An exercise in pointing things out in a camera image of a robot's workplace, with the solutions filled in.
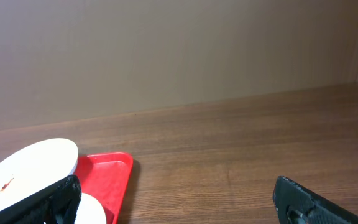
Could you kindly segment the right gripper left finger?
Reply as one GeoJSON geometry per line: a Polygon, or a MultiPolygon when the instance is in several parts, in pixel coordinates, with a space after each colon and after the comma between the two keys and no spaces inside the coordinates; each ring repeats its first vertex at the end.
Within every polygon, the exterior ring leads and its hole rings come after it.
{"type": "Polygon", "coordinates": [[[74,224],[81,201],[76,175],[69,175],[0,211],[0,224],[74,224]]]}

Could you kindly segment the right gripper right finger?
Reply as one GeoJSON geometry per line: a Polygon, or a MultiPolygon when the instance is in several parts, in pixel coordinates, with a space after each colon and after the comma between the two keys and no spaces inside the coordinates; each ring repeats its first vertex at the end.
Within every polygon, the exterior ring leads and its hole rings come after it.
{"type": "Polygon", "coordinates": [[[358,216],[295,181],[279,176],[273,203],[280,224],[358,224],[358,216]]]}

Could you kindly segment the white plate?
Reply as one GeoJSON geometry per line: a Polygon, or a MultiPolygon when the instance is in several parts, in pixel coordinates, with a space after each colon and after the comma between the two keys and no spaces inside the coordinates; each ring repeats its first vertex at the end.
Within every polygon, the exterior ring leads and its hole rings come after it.
{"type": "Polygon", "coordinates": [[[63,138],[31,144],[0,162],[0,211],[74,173],[78,147],[63,138]]]}
{"type": "Polygon", "coordinates": [[[74,224],[107,224],[103,206],[93,196],[82,193],[74,224]]]}

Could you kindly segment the white plate top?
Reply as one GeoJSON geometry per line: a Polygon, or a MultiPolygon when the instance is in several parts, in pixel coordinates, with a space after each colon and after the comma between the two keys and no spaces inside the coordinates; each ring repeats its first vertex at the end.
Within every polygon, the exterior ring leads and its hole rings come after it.
{"type": "Polygon", "coordinates": [[[0,162],[0,211],[74,173],[78,147],[63,138],[31,144],[0,162]]]}

